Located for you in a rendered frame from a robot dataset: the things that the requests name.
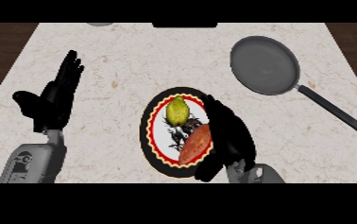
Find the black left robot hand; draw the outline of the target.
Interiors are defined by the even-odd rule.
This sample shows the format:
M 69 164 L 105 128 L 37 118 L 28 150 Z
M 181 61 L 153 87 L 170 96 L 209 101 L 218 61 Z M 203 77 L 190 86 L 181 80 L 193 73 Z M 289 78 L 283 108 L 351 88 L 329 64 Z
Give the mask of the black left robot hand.
M 13 93 L 22 115 L 34 119 L 34 132 L 44 133 L 66 126 L 83 71 L 84 65 L 77 52 L 69 50 L 56 78 L 46 84 L 41 94 L 26 91 Z

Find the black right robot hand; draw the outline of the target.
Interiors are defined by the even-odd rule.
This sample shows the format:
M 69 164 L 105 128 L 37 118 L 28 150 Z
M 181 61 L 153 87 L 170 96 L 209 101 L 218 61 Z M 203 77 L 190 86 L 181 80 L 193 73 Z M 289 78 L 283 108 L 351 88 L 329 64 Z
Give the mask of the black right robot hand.
M 221 168 L 232 168 L 230 176 L 237 178 L 255 166 L 257 150 L 245 122 L 211 95 L 202 95 L 214 151 L 195 170 L 195 178 L 209 182 Z

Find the orange sweet potato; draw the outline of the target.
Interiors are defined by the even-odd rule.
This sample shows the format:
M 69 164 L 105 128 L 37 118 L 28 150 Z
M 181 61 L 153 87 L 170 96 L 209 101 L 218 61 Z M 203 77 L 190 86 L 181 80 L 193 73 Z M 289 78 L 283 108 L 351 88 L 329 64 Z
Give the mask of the orange sweet potato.
M 211 146 L 209 125 L 201 125 L 192 132 L 180 151 L 178 164 L 190 164 L 206 152 Z

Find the black and red patterned plate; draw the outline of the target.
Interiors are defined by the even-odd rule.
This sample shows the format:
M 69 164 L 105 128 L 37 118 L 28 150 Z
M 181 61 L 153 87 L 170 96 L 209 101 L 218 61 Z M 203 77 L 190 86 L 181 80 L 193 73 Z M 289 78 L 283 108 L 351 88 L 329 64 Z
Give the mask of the black and red patterned plate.
M 183 145 L 192 130 L 208 123 L 201 96 L 203 93 L 190 87 L 174 87 L 164 90 L 150 100 L 140 117 L 140 149 L 146 161 L 155 170 L 171 178 L 190 178 L 205 157 L 214 151 L 214 144 L 208 144 L 196 157 L 178 164 Z M 190 108 L 192 125 L 181 129 L 165 121 L 165 107 L 180 96 Z

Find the grey frying pan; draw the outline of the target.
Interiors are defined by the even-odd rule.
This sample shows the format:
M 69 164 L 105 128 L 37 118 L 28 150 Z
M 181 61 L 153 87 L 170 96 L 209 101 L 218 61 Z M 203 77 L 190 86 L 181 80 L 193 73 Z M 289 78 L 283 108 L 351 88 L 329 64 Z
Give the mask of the grey frying pan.
M 261 95 L 282 95 L 296 89 L 357 131 L 357 119 L 344 112 L 299 81 L 293 52 L 265 36 L 248 36 L 233 45 L 230 67 L 240 84 Z

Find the yellow-green pear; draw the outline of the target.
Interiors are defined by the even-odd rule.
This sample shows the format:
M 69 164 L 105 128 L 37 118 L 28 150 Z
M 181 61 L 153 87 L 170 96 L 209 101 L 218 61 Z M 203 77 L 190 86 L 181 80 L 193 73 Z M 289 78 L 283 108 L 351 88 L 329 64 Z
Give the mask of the yellow-green pear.
M 181 96 L 177 96 L 165 107 L 165 119 L 172 127 L 181 127 L 190 116 L 190 108 Z

